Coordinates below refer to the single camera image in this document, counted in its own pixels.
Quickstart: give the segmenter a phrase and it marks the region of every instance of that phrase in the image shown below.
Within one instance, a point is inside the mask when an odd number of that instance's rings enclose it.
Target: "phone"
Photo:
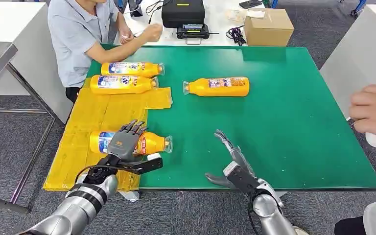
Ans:
[[[241,2],[239,5],[244,8],[244,9],[247,9],[247,8],[252,8],[252,7],[255,7],[255,6],[259,6],[261,5],[261,1],[259,0],[250,0],[250,1],[244,1],[244,2]]]

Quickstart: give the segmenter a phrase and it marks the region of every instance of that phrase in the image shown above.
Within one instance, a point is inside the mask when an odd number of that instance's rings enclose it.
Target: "black case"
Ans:
[[[169,1],[162,7],[162,21],[165,27],[179,28],[183,24],[204,23],[205,9],[202,0]]]

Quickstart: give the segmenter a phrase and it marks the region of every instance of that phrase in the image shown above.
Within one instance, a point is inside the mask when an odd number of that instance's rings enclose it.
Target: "bottle label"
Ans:
[[[101,132],[98,137],[98,149],[101,153],[107,153],[107,146],[109,145],[114,132]]]
[[[109,146],[115,132],[101,132],[98,137],[98,150],[101,153],[107,153],[107,146]],[[134,154],[146,154],[146,138],[142,137],[138,140],[138,144],[133,150]]]
[[[227,77],[227,78],[211,78],[208,79],[208,86],[210,88],[217,87],[237,87],[244,86],[244,78],[242,77]]]
[[[136,85],[137,76],[100,76],[97,82],[99,88],[121,89],[129,87],[132,83]]]
[[[115,63],[109,63],[108,72],[111,74],[129,74],[134,73],[139,70],[145,69],[145,63],[144,62],[136,62],[136,63],[130,63],[130,62],[115,62]]]
[[[139,138],[138,144],[133,151],[134,154],[146,154],[146,138]]]

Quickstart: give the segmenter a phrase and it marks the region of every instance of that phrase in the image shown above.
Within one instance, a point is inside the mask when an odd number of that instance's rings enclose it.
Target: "cable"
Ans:
[[[252,220],[252,215],[251,215],[251,212],[253,211],[253,194],[250,193],[249,194],[249,197],[250,197],[250,201],[249,201],[249,205],[247,206],[247,213],[249,214],[249,220],[250,220],[250,224],[252,225],[252,228],[253,228],[253,231],[256,235],[259,235],[258,232],[257,232],[257,229],[256,227],[254,226],[254,222]]]
[[[90,165],[90,166],[86,166],[85,168],[83,168],[77,174],[77,176],[75,177],[74,183],[77,183],[78,177],[80,177],[80,175],[81,175],[81,173],[83,173],[83,171],[87,170],[88,168],[92,168],[92,167],[104,167],[104,168],[110,168],[110,169],[114,169],[114,170],[124,170],[123,167],[117,167],[117,166],[112,166],[112,165]]]
[[[246,40],[244,40],[243,34],[240,30],[240,28],[242,27],[244,27],[244,25],[240,27],[230,28],[226,33],[226,36],[229,39],[233,39],[234,43],[237,43],[239,46],[242,46],[244,43],[247,43]]]
[[[149,13],[152,12],[152,14],[151,14],[150,17],[149,17],[148,24],[150,24],[150,22],[151,22],[151,20],[152,20],[152,16],[153,16],[153,14],[155,13],[155,11],[160,10],[163,6],[167,5],[168,3],[172,2],[172,1],[173,1],[173,0],[168,0],[167,2],[164,2],[164,0],[159,0],[159,1],[157,1],[157,2],[155,2],[155,3],[153,3],[153,4],[151,4],[151,5],[149,5],[149,6],[146,8],[146,10],[145,10],[145,12],[146,12],[147,14],[149,14]]]
[[[141,5],[139,4],[138,7],[137,7],[135,10],[133,10],[133,11],[129,11],[129,12],[125,12],[125,13],[123,13],[123,15],[124,15],[124,14],[130,14],[130,13],[132,13],[132,12],[138,11],[140,8],[141,8]]]

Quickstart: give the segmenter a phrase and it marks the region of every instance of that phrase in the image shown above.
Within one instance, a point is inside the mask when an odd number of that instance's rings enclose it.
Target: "robotic arm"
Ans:
[[[75,185],[52,215],[18,235],[79,235],[116,191],[118,170],[144,174],[161,168],[159,154],[147,156],[147,161],[142,161],[143,156],[133,155],[139,137],[146,130],[146,127],[141,127],[143,121],[135,123],[133,120],[122,126],[113,136],[107,156],[97,165],[88,166],[78,173]],[[80,176],[88,168],[89,172]]]
[[[146,161],[142,161],[143,156],[133,155],[139,137],[146,130],[141,127],[143,122],[135,123],[136,120],[122,126],[113,136],[107,156],[97,165],[88,166],[77,174],[75,185],[52,215],[17,235],[79,235],[116,191],[118,170],[144,174],[161,168],[159,154],[147,156]],[[266,235],[297,235],[281,211],[282,201],[269,183],[255,177],[240,148],[234,147],[223,132],[217,130],[214,135],[225,144],[233,161],[224,169],[225,177],[206,173],[207,179],[213,184],[237,188],[247,195],[249,219],[256,234],[251,212],[259,216]],[[89,172],[80,175],[86,169]]]
[[[240,148],[234,147],[222,131],[216,130],[214,135],[225,144],[232,162],[223,171],[225,177],[216,177],[206,173],[206,178],[213,184],[237,188],[247,195],[249,219],[256,234],[258,233],[254,227],[251,212],[258,215],[264,234],[297,235],[295,228],[283,215],[281,208],[284,205],[270,184],[255,176]]]

